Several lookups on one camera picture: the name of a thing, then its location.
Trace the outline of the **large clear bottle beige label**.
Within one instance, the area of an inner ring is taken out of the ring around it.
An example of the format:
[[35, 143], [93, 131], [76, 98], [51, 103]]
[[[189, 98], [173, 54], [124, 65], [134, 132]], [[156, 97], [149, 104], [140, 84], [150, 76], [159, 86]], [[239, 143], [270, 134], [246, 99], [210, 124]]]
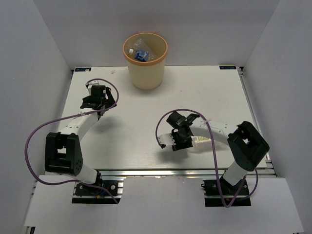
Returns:
[[[212, 150], [212, 141], [210, 138], [207, 137], [203, 137], [203, 136], [193, 136], [192, 137], [192, 144], [193, 144], [193, 148], [195, 150]], [[227, 145], [215, 141], [214, 142], [214, 146], [216, 150], [221, 150], [221, 149], [226, 149]]]

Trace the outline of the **blue label bottle white cap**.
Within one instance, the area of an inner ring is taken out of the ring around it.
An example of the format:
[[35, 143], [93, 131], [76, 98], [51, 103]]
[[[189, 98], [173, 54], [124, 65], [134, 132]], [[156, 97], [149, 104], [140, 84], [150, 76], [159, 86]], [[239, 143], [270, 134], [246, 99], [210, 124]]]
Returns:
[[136, 61], [140, 62], [148, 62], [152, 59], [151, 54], [148, 51], [145, 50], [135, 50], [130, 48], [128, 51], [128, 54]]

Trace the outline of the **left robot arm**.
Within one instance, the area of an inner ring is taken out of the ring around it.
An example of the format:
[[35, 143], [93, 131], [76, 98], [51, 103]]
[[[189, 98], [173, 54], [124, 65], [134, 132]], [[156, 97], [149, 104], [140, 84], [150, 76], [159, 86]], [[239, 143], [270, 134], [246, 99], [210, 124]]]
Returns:
[[113, 107], [115, 99], [111, 88], [92, 82], [87, 85], [89, 95], [82, 99], [81, 110], [95, 111], [75, 117], [61, 131], [49, 133], [45, 143], [45, 170], [67, 175], [86, 183], [86, 189], [94, 195], [103, 189], [98, 172], [83, 162], [80, 141], [88, 130], [99, 121], [105, 109]]

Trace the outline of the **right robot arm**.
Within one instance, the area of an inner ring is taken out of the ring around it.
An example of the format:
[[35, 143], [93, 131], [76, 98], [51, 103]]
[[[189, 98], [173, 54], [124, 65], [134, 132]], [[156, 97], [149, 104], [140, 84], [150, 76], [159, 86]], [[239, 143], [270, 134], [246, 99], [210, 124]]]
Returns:
[[193, 147], [193, 137], [209, 138], [214, 143], [227, 145], [232, 152], [234, 162], [221, 177], [220, 188], [225, 194], [232, 194], [238, 188], [239, 181], [252, 172], [270, 150], [266, 140], [248, 121], [239, 125], [229, 125], [211, 121], [198, 113], [187, 117], [177, 111], [172, 112], [166, 122], [173, 128], [169, 134], [162, 134], [157, 140], [164, 148], [171, 146], [173, 151]]

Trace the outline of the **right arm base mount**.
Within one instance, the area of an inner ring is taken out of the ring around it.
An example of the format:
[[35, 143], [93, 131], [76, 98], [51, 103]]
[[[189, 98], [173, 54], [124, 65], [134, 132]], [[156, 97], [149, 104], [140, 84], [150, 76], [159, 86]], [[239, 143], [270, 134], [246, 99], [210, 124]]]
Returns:
[[[223, 180], [220, 181], [220, 184], [221, 184], [222, 193], [224, 195], [225, 203], [226, 205], [229, 205], [233, 196], [237, 192], [239, 185], [241, 184], [241, 181], [235, 186], [227, 184], [227, 182]], [[221, 201], [221, 197], [219, 194], [216, 180], [212, 180], [212, 179], [204, 180], [201, 183], [201, 187], [204, 192], [204, 199], [205, 199], [206, 207], [223, 207], [223, 203]], [[250, 194], [250, 191], [248, 188], [247, 181], [245, 180], [240, 192], [238, 193], [234, 203], [232, 204], [232, 207], [250, 207], [251, 206], [250, 198], [245, 198], [249, 194]]]

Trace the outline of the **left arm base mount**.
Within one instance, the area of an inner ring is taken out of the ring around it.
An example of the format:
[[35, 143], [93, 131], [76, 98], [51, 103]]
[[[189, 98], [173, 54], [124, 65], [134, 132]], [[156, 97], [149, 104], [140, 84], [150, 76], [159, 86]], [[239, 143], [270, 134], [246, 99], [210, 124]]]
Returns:
[[[106, 188], [117, 202], [120, 202], [123, 192], [124, 177], [105, 176], [102, 186]], [[81, 183], [76, 183], [72, 204], [115, 204], [112, 197], [104, 190], [91, 188]]]

